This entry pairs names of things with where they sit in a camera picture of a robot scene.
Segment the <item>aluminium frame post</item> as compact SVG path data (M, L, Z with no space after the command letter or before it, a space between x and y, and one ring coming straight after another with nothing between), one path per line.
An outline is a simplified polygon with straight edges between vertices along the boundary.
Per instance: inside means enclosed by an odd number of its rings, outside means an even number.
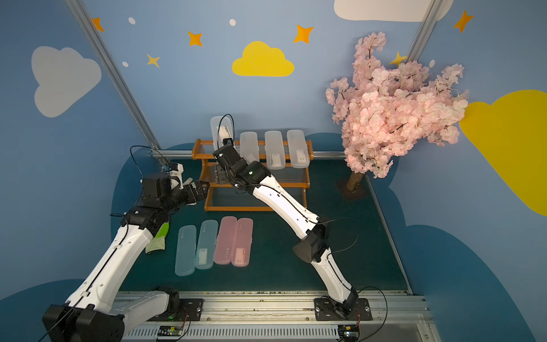
M444 0L430 1L424 18L417 30L413 42L410 45L410 49L407 53L407 61L417 61L420 58L430 35L438 22L439 14L444 6L444 3Z
M128 84L125 82L125 79L123 78L120 69L117 67L117 64L114 61L114 58L112 57L106 43L101 38L100 31L95 28L95 24L93 23L84 2L80 0L65 0L65 3L74 19L77 21L85 37L88 39L88 42L95 51L99 61L105 68L121 99L140 129L143 137L151 147L160 150L161 146L158 139L156 138L154 132L152 132L150 124L146 120L146 117L139 107L138 102L132 94Z

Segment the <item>pink pencil case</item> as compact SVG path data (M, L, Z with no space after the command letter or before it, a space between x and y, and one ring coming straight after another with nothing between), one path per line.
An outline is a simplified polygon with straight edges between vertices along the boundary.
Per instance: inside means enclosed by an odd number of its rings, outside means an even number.
M238 219L234 216L222 218L213 257L215 264L226 265L232 262L237 224Z
M249 265L254 221L251 218L241 218L237 221L232 252L232 264L237 267Z

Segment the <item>circuit board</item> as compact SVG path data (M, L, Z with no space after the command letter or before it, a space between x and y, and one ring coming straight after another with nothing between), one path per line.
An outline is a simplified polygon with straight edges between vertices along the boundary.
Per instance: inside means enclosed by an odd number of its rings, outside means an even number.
M339 325L338 326L338 341L339 342L357 342L360 338L360 329L357 326Z
M160 326L158 329L158 339L179 339L184 333L182 326Z

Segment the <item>right blue pencil case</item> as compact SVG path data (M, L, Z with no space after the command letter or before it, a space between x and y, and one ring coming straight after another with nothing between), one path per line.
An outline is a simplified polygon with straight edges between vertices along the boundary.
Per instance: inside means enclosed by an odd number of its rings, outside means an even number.
M199 228L199 236L195 253L195 268L199 270L210 269L214 263L215 248L217 242L219 223L208 219L202 222Z

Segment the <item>aluminium frame post left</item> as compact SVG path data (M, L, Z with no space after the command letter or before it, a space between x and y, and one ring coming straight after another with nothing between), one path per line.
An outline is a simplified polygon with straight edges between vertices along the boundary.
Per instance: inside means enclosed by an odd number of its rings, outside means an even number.
M84 2L80 0L65 0L65 3L74 19L77 21L85 37L88 39L88 42L95 51L99 61L105 68L121 99L140 129L143 137L151 147L160 150L161 146L158 139L156 138L154 132L152 132L150 124L146 120L146 117L139 107L138 102L132 94L128 84L125 82L125 79L123 78L120 69L117 67L117 64L114 61L114 58L112 57L106 43L101 38L100 31L95 28L95 24L93 23Z

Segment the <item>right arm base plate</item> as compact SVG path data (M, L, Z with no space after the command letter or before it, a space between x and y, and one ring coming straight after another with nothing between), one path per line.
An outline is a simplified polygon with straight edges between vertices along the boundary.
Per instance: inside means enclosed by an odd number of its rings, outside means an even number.
M317 321L372 321L373 315L369 301L358 298L353 309L347 309L342 304L337 304L327 296L313 300L314 312Z

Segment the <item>blue pencil case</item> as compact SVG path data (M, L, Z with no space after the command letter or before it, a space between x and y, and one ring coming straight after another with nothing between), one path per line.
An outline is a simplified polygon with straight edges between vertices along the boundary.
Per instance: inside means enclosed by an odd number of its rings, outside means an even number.
M194 225L183 226L177 237L175 274L189 276L195 271L195 252L197 246L197 228Z
M195 253L195 268L199 270L210 269L214 263L215 248L217 242L219 223L208 219L202 222L199 228L199 236Z

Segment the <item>green black work glove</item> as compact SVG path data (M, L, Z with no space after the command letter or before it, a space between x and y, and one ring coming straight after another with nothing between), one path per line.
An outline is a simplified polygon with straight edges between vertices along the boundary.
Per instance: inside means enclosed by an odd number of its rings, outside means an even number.
M166 248L166 237L170 229L169 222L162 224L161 228L158 230L158 233L154 238L151 239L150 243L145 248L145 253L147 255L152 254L153 252L165 251Z

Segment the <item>aluminium rail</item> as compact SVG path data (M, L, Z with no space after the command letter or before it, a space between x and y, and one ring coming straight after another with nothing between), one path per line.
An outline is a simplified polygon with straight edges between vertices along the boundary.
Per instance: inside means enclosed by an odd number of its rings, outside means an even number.
M205 154L195 154L193 155L192 151L190 150L152 150L150 153L152 157L160 159L160 158L166 158L166 159L175 159L175 160L181 160L181 159L189 159L189 160L212 160L214 156L209 153ZM310 161L312 160L344 160L346 158L346 155L342 151L313 151L313 153L309 156Z
M317 321L313 300L326 292L180 292L203 299L200 321L146 321L123 341L338 341L338 326L360 329L359 341L441 341L426 300L402 292L361 292L372 321ZM182 326L179 339L158 339L160 326Z

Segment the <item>aluminium back rail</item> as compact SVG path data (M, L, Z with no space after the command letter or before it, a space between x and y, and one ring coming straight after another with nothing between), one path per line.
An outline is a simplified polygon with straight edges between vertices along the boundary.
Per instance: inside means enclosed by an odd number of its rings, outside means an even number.
M192 151L190 150L152 150L150 153L152 157L160 159L160 158L166 158L166 159L175 159L175 160L181 160L181 159L189 159L189 160L212 160L214 156L209 153L205 154L195 154L193 155ZM309 156L310 161L312 160L344 160L346 158L346 155L342 151L313 151L313 153Z

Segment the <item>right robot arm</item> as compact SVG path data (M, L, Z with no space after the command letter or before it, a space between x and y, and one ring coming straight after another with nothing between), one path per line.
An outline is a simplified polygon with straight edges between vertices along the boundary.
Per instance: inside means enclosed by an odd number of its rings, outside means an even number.
M295 255L317 271L336 314L350 318L356 309L358 293L336 264L326 224L285 191L259 161L248 163L242 158L231 138L223 139L222 146L213 152L213 156L232 187L262 201L293 229L300 239L293 247Z

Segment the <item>left circuit board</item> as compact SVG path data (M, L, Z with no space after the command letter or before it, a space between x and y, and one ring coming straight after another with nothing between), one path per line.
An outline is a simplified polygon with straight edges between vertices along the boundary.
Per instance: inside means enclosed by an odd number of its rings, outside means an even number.
M179 339L184 333L182 326L160 326L158 329L158 339Z

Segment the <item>clear pencil case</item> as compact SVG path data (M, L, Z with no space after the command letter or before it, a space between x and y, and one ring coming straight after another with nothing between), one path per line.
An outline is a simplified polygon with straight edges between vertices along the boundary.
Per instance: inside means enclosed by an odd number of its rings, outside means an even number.
M240 155L250 164L254 161L260 161L258 135L256 132L243 132L239 137Z
M210 121L213 138L213 148L218 150L224 145L225 139L235 141L234 121L231 114L215 116Z
M310 155L303 131L287 131L287 142L292 168L307 168L310 164Z
M286 166L283 137L280 131L265 132L266 166L270 170L281 170Z

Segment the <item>left blue pencil case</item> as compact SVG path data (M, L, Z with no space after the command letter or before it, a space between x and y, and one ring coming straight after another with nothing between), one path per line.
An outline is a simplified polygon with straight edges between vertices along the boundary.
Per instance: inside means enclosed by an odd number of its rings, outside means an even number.
M195 271L195 252L197 246L197 228L194 225L183 226L177 237L175 274L189 276Z

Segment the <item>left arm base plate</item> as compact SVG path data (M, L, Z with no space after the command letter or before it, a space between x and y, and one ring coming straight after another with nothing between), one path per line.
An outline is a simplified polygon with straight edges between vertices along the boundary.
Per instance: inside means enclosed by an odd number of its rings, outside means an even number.
M168 309L159 315L148 319L165 322L200 321L203 312L203 299L179 299L178 303L169 304Z

